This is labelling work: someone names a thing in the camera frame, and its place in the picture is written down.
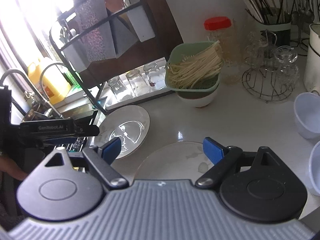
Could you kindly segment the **left hand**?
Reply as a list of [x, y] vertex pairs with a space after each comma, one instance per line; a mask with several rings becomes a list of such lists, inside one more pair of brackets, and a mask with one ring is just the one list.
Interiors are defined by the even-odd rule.
[[0, 156], [0, 165], [2, 172], [7, 173], [16, 180], [23, 181], [28, 176], [12, 159], [5, 155]]

